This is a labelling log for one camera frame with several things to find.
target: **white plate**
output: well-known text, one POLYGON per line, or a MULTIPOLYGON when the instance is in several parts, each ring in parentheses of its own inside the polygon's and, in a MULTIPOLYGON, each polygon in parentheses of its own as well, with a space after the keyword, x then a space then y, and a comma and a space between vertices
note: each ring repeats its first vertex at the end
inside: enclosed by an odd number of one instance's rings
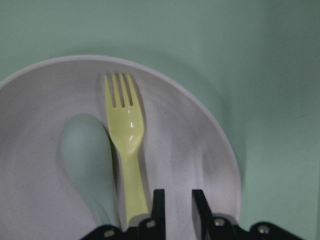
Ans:
POLYGON ((29 66, 0 83, 0 239, 77 240, 96 227, 70 184, 58 141, 79 113, 107 125, 105 73, 131 73, 146 116, 149 191, 165 189, 168 240, 195 240, 191 191, 239 217, 241 184, 230 144, 209 111, 172 79, 131 61, 80 55, 29 66))

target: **yellow fork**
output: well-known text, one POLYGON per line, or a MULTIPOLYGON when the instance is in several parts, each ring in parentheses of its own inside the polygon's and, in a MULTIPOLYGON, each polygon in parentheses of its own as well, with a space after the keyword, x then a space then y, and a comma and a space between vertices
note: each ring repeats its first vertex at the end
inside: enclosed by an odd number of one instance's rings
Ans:
POLYGON ((149 212, 138 159, 145 127, 132 76, 119 73, 111 78, 113 93, 110 91, 109 77, 104 78, 106 113, 109 135, 120 155, 128 226, 133 217, 149 212))

